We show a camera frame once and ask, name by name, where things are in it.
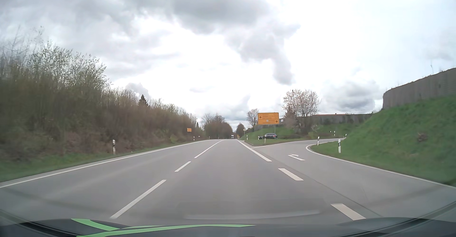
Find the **evergreen tree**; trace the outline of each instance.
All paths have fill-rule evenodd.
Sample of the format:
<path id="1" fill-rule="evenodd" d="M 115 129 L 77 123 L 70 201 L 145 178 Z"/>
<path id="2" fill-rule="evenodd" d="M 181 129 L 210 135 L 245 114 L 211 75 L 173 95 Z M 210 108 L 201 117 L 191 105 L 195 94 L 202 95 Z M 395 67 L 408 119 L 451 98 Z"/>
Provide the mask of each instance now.
<path id="1" fill-rule="evenodd" d="M 140 98 L 140 101 L 138 102 L 138 105 L 139 106 L 144 106 L 144 107 L 148 107 L 149 106 L 149 104 L 145 100 L 144 94 L 141 95 L 141 98 Z"/>

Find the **yellow direction sign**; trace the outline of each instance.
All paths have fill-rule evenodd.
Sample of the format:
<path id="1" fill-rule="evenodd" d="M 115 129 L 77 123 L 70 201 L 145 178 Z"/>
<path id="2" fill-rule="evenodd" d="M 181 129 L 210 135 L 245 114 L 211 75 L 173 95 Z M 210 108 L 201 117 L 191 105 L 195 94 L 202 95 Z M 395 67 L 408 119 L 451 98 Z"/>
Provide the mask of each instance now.
<path id="1" fill-rule="evenodd" d="M 258 124 L 259 125 L 278 125 L 279 124 L 279 113 L 278 112 L 258 113 Z"/>

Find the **roadside grass verge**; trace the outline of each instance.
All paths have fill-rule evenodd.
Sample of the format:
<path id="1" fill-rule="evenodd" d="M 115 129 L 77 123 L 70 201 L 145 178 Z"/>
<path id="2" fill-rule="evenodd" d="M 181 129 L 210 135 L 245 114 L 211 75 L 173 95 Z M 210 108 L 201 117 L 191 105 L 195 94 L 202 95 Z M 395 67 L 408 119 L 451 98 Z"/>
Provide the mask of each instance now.
<path id="1" fill-rule="evenodd" d="M 345 134 L 350 134 L 353 129 L 355 129 L 358 125 L 357 124 L 332 124 L 332 125 L 319 125 L 317 126 L 316 131 L 311 131 L 308 135 L 300 136 L 299 138 L 293 139 L 283 139 L 286 135 L 295 135 L 293 129 L 286 128 L 286 127 L 276 127 L 275 132 L 278 139 L 266 139 L 266 144 L 264 140 L 258 140 L 258 136 L 263 136 L 266 133 L 273 133 L 274 128 L 268 127 L 263 128 L 255 132 L 246 133 L 244 136 L 240 138 L 242 141 L 246 141 L 246 143 L 253 145 L 253 146 L 263 146 L 263 145 L 270 145 L 282 142 L 290 142 L 290 141 L 305 141 L 305 140 L 314 140 L 317 137 L 320 139 L 331 139 L 331 138 L 342 138 L 345 137 Z"/>
<path id="2" fill-rule="evenodd" d="M 456 96 L 390 108 L 374 114 L 341 142 L 315 152 L 456 186 Z M 419 141 L 419 133 L 427 136 Z"/>
<path id="3" fill-rule="evenodd" d="M 34 158 L 29 162 L 14 163 L 11 161 L 0 161 L 0 183 L 18 179 L 22 177 L 27 177 L 36 174 L 42 174 L 54 170 L 66 169 L 78 165 L 88 164 L 96 161 L 101 161 L 110 158 L 123 157 L 131 154 L 136 154 L 140 152 L 148 152 L 152 150 L 157 150 L 161 148 L 166 148 L 170 146 L 190 143 L 180 142 L 180 143 L 167 143 L 160 146 L 152 148 L 144 148 L 134 152 L 125 152 L 121 154 L 107 154 L 107 153 L 70 153 L 65 156 L 62 155 L 47 155 L 42 158 Z"/>

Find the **concrete wall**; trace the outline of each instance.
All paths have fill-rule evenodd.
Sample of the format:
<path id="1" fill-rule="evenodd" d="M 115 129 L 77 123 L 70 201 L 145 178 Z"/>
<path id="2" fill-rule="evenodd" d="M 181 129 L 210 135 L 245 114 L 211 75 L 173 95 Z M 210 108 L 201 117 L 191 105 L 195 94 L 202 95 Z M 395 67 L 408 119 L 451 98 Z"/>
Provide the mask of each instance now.
<path id="1" fill-rule="evenodd" d="M 392 88 L 383 94 L 383 109 L 456 94 L 456 68 Z"/>

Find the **white turn arrow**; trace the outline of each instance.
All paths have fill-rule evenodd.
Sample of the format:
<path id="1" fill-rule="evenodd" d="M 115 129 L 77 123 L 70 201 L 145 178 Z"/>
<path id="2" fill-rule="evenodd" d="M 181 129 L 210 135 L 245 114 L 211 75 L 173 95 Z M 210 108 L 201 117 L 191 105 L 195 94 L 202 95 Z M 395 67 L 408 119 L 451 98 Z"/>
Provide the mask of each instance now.
<path id="1" fill-rule="evenodd" d="M 292 157 L 292 158 L 295 158 L 297 160 L 305 160 L 305 159 L 302 159 L 302 158 L 298 158 L 297 154 L 290 154 L 289 156 Z"/>

